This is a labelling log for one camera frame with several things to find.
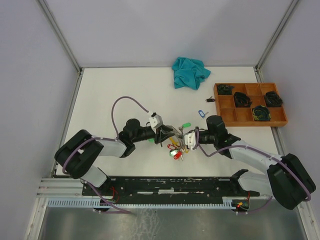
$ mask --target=teal cloth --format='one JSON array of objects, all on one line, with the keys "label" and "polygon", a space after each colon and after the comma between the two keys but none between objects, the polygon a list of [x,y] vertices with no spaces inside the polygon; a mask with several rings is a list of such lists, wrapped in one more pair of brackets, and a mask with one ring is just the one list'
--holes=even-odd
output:
[{"label": "teal cloth", "polygon": [[174,88],[189,87],[198,90],[200,83],[209,77],[211,71],[205,69],[202,61],[187,57],[178,57],[172,65]]}]

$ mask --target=black object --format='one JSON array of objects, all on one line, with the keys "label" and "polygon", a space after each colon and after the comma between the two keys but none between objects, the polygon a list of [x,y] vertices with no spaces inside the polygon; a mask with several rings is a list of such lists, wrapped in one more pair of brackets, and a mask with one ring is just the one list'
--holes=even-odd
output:
[{"label": "black object", "polygon": [[216,100],[214,98],[208,98],[205,100],[207,103],[213,103],[215,102]]},{"label": "black object", "polygon": [[262,105],[253,108],[252,115],[255,121],[270,121],[271,119],[269,109]]},{"label": "black object", "polygon": [[[67,141],[59,150],[55,153],[54,159],[63,166],[67,158],[71,153],[83,142],[91,139],[92,135],[86,130],[78,131],[69,141]],[[83,146],[82,153],[76,152],[72,159],[67,164],[65,170],[71,175],[73,179],[81,178],[89,168],[92,166],[96,158],[98,157],[104,146],[93,140]]]},{"label": "black object", "polygon": [[219,84],[217,86],[218,95],[232,95],[232,89],[234,88],[234,86],[230,86],[227,84]]},{"label": "black object", "polygon": [[250,97],[243,92],[235,92],[233,98],[236,108],[250,108],[252,104]]},{"label": "black object", "polygon": [[[315,183],[301,164],[299,158],[289,153],[282,157],[281,162],[293,171],[310,193],[316,190]],[[266,172],[275,199],[286,209],[292,210],[306,199],[306,192],[279,163],[271,165]]]},{"label": "black object", "polygon": [[120,158],[128,157],[136,149],[134,143],[154,139],[154,143],[159,144],[174,136],[172,131],[172,128],[162,125],[154,132],[150,126],[141,126],[138,119],[129,119],[119,133],[119,140],[126,146],[126,150]]},{"label": "black object", "polygon": [[284,103],[275,91],[268,91],[264,95],[266,106],[269,108],[280,108]]},{"label": "black object", "polygon": [[[114,187],[120,196],[118,204],[222,204],[222,197],[248,196],[238,180],[231,177],[111,176],[110,179],[98,190],[103,196],[112,196],[110,186]],[[163,190],[187,194],[161,194]],[[86,184],[82,195],[96,196]],[[257,197],[260,194],[251,191],[250,195]]]},{"label": "black object", "polygon": [[[206,126],[208,130],[199,130],[199,144],[213,144],[215,149],[219,150],[241,140],[241,138],[228,133],[221,116],[209,116],[206,119]],[[231,159],[228,149],[220,154]]]}]

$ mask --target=towel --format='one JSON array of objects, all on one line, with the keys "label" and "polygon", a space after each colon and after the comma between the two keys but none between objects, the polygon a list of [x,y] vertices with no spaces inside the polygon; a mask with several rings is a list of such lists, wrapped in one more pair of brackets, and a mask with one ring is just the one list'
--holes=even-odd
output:
[{"label": "towel", "polygon": [[189,87],[197,90],[200,83],[209,77],[211,71],[205,69],[202,61],[187,57],[178,57],[172,65],[174,88]]}]

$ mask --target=black cable bundle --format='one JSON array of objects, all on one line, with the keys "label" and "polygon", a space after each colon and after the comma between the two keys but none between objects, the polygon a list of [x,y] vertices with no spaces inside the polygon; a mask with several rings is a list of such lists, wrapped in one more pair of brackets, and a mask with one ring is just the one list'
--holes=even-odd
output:
[{"label": "black cable bundle", "polygon": [[252,115],[255,121],[270,121],[271,115],[268,108],[259,105],[252,109]]},{"label": "black cable bundle", "polygon": [[233,98],[236,108],[250,108],[252,104],[250,97],[243,92],[236,91]]},{"label": "black cable bundle", "polygon": [[227,84],[219,84],[217,86],[218,95],[232,95],[232,89],[234,88],[234,86],[230,86]]},{"label": "black cable bundle", "polygon": [[266,106],[269,108],[280,108],[283,101],[275,91],[268,91],[264,95]]}]

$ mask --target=wooden box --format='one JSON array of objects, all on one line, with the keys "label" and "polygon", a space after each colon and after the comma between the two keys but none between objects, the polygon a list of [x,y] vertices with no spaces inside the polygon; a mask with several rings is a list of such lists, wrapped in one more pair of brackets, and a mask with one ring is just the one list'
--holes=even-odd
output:
[{"label": "wooden box", "polygon": [[[219,95],[217,86],[220,84],[233,86],[232,95]],[[255,121],[252,114],[254,107],[267,106],[264,99],[267,92],[275,91],[279,95],[275,83],[216,83],[213,91],[217,114],[227,127],[283,127],[288,123],[283,106],[268,107],[270,121]],[[246,94],[252,101],[251,107],[236,107],[235,92]]]}]

